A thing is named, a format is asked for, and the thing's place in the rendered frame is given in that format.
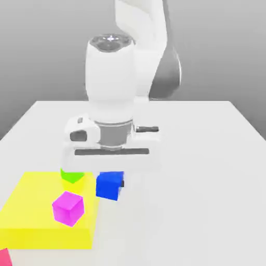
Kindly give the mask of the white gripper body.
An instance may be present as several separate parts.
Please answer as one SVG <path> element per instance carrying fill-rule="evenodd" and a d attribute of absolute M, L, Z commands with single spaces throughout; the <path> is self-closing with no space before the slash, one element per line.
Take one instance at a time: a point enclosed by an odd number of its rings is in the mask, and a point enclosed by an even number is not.
<path fill-rule="evenodd" d="M 161 144 L 159 132 L 134 133 L 116 150 L 69 141 L 63 145 L 61 168 L 65 172 L 154 171 L 161 166 Z"/>

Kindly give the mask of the small blue cube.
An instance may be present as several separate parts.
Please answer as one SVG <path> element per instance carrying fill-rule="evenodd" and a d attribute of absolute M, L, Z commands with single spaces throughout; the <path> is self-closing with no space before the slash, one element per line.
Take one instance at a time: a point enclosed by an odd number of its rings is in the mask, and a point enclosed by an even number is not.
<path fill-rule="evenodd" d="M 100 172 L 96 179 L 96 196 L 117 201 L 123 187 L 123 171 Z"/>

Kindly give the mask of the small green cube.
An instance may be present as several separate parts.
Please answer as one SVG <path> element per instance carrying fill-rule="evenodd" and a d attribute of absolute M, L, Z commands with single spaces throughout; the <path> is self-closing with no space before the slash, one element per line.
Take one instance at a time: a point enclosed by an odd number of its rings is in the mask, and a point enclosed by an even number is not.
<path fill-rule="evenodd" d="M 60 169 L 61 178 L 69 183 L 74 184 L 79 181 L 84 175 L 84 172 L 65 172 L 62 168 Z"/>

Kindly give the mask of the small magenta cube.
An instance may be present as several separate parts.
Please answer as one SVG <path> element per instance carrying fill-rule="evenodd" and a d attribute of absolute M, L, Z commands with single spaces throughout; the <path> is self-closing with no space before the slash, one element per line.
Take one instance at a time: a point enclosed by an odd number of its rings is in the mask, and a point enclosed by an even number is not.
<path fill-rule="evenodd" d="M 73 227 L 85 213 L 82 196 L 65 191 L 53 203 L 54 219 Z"/>

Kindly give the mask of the small red cube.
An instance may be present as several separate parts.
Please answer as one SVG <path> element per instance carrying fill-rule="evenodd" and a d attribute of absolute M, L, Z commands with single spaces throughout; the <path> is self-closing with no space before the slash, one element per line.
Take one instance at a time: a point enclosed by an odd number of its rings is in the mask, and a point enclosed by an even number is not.
<path fill-rule="evenodd" d="M 7 248 L 0 250 L 0 266 L 12 266 L 12 260 Z"/>

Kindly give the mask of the large yellow box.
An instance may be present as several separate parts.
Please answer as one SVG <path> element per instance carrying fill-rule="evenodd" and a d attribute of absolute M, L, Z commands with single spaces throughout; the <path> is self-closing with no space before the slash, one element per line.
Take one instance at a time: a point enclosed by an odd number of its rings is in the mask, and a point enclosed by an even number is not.
<path fill-rule="evenodd" d="M 52 209 L 65 191 L 84 199 L 85 213 L 72 227 L 56 221 Z M 91 249 L 98 206 L 91 173 L 70 183 L 59 172 L 25 172 L 0 210 L 0 249 Z"/>

